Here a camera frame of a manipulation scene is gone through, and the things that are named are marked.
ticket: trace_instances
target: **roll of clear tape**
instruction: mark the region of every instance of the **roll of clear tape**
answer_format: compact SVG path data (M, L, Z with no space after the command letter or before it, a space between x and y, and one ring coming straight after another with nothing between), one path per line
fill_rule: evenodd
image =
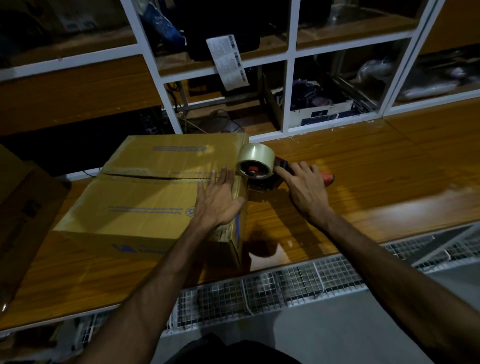
M244 144L237 160L238 172L248 178L263 180L273 174L275 153L260 143Z

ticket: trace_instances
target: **white metal frame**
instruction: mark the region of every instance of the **white metal frame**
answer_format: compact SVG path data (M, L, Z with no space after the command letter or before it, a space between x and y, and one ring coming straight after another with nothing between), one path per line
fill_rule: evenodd
M168 98L168 94L165 89L165 83L181 81L190 78L196 78L206 75L217 73L215 66L208 66L198 70L181 72L170 74L166 76L160 76L158 73L158 66L156 59L150 45L146 38L144 29L140 22L139 16L135 10L132 0L120 0L122 6L127 15L130 26L137 40L137 44L128 46L105 49L97 52L91 52L86 54L80 54L76 56L66 57L63 59L44 61L34 64L28 64L20 67L12 67L9 69L0 70L0 81L6 81L16 79L20 77L32 76L35 74L47 73L57 70L63 70L71 67L83 66L96 62L103 62L108 60L114 60L123 57L129 57L137 54L142 54L148 70L152 76L152 80L156 86L158 94L160 95L162 105L170 119L173 130L175 133L182 133L182 129L178 118L175 114L174 108ZM424 0L424 7L418 15L419 24L417 28L410 31L397 32L384 34L379 36L371 36L361 39L355 39L346 42L339 42L319 47L311 47L307 49L296 49L297 43L297 31L298 31L298 15L300 11L300 0L290 0L289 10L289 26L288 26L288 49L286 52L278 53L270 56L263 56L254 59L245 60L243 62L244 67L260 66L263 64L284 61L285 62L285 78L284 78L284 92L283 98L283 117L279 120L280 131L265 133L261 135L255 135L250 137L251 141L263 142L272 139L279 139L285 137L291 137L301 133L309 133L321 129L328 129L338 126L343 126L350 123L367 121L376 119L384 115L398 114L401 112L407 112L411 110L422 109L430 106L441 105L449 102L455 102L472 97L479 97L480 90L473 90L455 95L447 95L442 97L431 98L427 100L421 100L404 104L400 106L392 106L395 98L397 97L410 69L412 68L415 59L417 58L425 39L427 38L445 0ZM350 48L362 47L366 45L384 43L389 41L395 41L400 39L409 39L406 44L403 53L397 60L397 71L390 84L385 88L384 94L380 100L380 105L374 112L341 118L337 120L322 122L318 124L305 125L300 127L290 128L288 124L288 116L291 100L291 89L293 82L293 71L295 67L295 59L299 57L310 56L314 54L322 54L335 51L344 51ZM208 104L215 104L220 102L220 99L206 100L199 103L191 103L186 105L186 101L183 101L185 109L193 109L197 107L203 107Z

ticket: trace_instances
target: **white paper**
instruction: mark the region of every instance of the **white paper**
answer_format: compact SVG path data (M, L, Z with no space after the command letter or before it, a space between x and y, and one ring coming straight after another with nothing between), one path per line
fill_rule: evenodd
M206 40L213 62L227 91L248 86L247 75L233 35Z

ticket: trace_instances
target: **person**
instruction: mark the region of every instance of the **person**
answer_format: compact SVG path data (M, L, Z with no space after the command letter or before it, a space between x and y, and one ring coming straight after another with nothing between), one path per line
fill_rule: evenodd
M400 328L435 363L473 363L480 358L480 314L449 290L418 272L360 233L335 213L317 166L290 163L294 175L276 167L290 197L307 221L336 245ZM180 294L199 244L217 226L239 212L244 199L232 198L234 172L213 171L204 189L198 184L195 215L178 241L131 296L108 318L78 358L79 363L149 363ZM191 362L262 361L275 358L297 363L286 354L254 342L248 350L197 345L186 354ZM246 353L254 352L247 359Z

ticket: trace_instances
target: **metal grid shelf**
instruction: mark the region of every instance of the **metal grid shelf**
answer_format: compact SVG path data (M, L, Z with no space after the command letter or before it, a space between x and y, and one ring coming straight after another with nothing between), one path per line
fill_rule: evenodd
M383 247L405 260L443 232L387 243ZM415 268L431 273L476 262L480 262L480 231L453 241ZM162 335L236 321L366 289L362 278L342 255L257 272L183 290ZM91 340L110 312L91 315L87 319L89 325L79 335L78 345L85 346Z

